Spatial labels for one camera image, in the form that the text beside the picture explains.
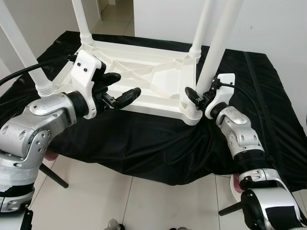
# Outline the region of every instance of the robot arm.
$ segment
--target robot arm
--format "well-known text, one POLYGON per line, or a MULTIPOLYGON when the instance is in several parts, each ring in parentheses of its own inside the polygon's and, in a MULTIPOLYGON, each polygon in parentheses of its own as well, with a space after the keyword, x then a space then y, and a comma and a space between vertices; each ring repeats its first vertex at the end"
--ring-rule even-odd
POLYGON ((55 136, 76 124, 78 117, 91 119, 110 107, 119 110, 141 94, 135 88, 111 97, 108 85, 119 81, 120 75, 105 70, 104 63, 80 51, 71 71, 71 93, 30 103, 0 129, 0 229, 31 229, 32 212, 27 208, 39 166, 55 136))
POLYGON ((247 116, 228 106, 234 93, 234 74, 220 74, 211 89, 199 97, 191 88, 186 94, 208 119, 214 119, 224 134, 230 153, 237 162, 241 202, 221 210, 221 216, 243 209, 245 223, 252 230, 290 230, 303 228, 303 214, 292 194, 265 154, 258 135, 247 116))

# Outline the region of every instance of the white wall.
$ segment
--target white wall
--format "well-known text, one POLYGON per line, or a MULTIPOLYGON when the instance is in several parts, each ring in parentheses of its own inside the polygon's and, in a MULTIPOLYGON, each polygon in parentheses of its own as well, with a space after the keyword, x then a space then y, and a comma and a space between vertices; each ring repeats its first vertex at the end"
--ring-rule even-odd
MULTIPOLYGON (((215 0, 210 45, 226 0, 215 0)), ((192 43, 204 0, 134 0, 135 35, 192 43)), ((307 1, 245 0, 227 48, 265 53, 307 132, 307 1)))
MULTIPOLYGON (((97 1, 82 2, 91 29, 100 20, 97 1)), ((66 30, 79 31, 71 0, 5 0, 5 3, 36 57, 66 30)), ((23 68, 1 28, 0 58, 11 72, 23 68)))

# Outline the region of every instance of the tiled floor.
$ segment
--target tiled floor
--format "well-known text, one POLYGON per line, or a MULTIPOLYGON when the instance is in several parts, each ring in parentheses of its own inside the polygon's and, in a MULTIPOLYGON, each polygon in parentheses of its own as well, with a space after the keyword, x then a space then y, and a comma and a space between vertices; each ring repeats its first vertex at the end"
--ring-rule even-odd
MULTIPOLYGON (((218 210, 236 202, 227 176, 208 175, 187 185, 168 186, 63 156, 52 170, 70 186, 64 189, 45 180, 31 207, 33 230, 103 230, 111 218, 127 230, 248 229, 241 210, 218 215, 218 210)), ((306 190, 294 196, 306 214, 306 190)))
POLYGON ((93 34, 134 36, 133 0, 120 0, 108 5, 101 13, 102 21, 93 34))

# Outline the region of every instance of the black tripod leg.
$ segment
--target black tripod leg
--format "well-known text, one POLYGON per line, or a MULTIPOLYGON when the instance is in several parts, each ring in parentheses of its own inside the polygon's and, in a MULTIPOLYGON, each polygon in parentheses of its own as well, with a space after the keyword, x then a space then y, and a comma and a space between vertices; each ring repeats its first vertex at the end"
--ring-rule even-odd
POLYGON ((236 203, 236 204, 234 204, 234 205, 232 205, 232 206, 229 206, 229 207, 227 207, 227 208, 222 209, 221 211, 219 211, 219 215, 220 215, 220 216, 225 216, 225 215, 227 215, 227 214, 229 214, 229 213, 238 211, 238 210, 240 210, 241 208, 242 208, 241 202, 239 202, 239 203, 236 203))
POLYGON ((51 169, 49 169, 46 165, 41 164, 39 167, 40 171, 42 171, 44 174, 46 174, 48 177, 50 177, 52 180, 57 182, 59 185, 61 185, 63 188, 68 188, 68 183, 66 183, 62 178, 60 178, 58 175, 56 175, 51 169))

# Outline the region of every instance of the black cloth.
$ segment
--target black cloth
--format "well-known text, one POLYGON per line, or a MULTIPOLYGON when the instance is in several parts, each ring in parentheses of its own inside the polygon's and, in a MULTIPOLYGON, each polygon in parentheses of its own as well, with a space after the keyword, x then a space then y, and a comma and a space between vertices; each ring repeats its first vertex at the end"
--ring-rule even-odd
MULTIPOLYGON (((181 52, 188 52, 191 46, 127 36, 94 34, 93 38, 181 52)), ((80 45, 79 33, 67 31, 38 61, 73 54, 80 45)), ((202 47, 197 78, 208 50, 207 46, 202 47)), ((65 62, 43 70, 52 80, 64 65, 65 62)), ((292 191, 306 188, 307 138, 266 55, 227 49, 218 73, 235 73, 236 85, 255 100, 264 123, 264 136, 255 109, 240 91, 235 90, 230 105, 250 118, 289 188, 292 191)), ((34 84, 27 74, 23 75, 0 98, 0 112, 5 115, 2 120, 36 98, 34 84)), ((97 162, 123 174, 170 185, 188 184, 209 173, 236 172, 223 134, 212 120, 204 118, 196 126, 187 126, 177 119, 109 110, 95 119, 78 119, 77 124, 58 135, 49 148, 70 158, 97 162)))

